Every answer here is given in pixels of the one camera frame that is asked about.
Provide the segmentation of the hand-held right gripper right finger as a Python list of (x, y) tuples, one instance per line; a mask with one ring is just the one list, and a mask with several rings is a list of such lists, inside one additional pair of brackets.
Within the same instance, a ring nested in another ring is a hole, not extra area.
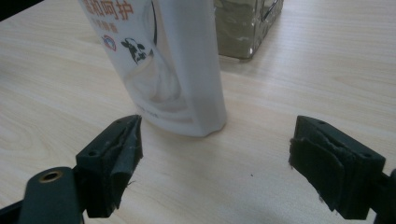
[(306, 116), (296, 120), (289, 163), (345, 219), (365, 219), (369, 192), (386, 159), (331, 124)]

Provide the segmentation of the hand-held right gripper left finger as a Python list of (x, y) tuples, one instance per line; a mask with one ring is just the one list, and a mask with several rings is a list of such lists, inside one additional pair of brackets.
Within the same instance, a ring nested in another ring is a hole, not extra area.
[(76, 156), (84, 210), (89, 217), (110, 217), (143, 158), (139, 115), (117, 119)]

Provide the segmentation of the white bottle with cow print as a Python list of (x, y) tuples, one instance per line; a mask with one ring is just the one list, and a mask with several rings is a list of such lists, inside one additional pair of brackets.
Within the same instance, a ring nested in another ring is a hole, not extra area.
[(187, 136), (223, 128), (213, 0), (78, 0), (137, 110)]

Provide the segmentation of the clear glass container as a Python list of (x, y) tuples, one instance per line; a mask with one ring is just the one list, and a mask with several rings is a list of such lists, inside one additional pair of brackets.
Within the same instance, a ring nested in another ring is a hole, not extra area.
[(250, 60), (266, 37), (284, 0), (214, 0), (219, 55)]

